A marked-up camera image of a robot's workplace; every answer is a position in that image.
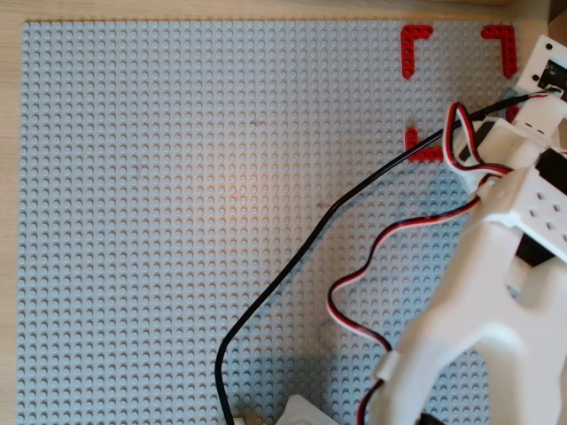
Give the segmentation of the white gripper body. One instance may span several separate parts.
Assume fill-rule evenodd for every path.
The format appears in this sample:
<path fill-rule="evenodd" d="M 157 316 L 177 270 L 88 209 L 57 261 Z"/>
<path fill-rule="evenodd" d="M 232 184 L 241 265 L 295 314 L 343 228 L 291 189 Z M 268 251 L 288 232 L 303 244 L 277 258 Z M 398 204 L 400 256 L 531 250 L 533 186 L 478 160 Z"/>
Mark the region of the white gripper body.
<path fill-rule="evenodd" d="M 566 103 L 551 94 L 529 95 L 512 121 L 474 118 L 459 102 L 452 104 L 452 171 L 467 191 L 489 176 L 535 167 L 561 191 L 566 190 L 566 150 L 558 128 L 566 119 Z"/>

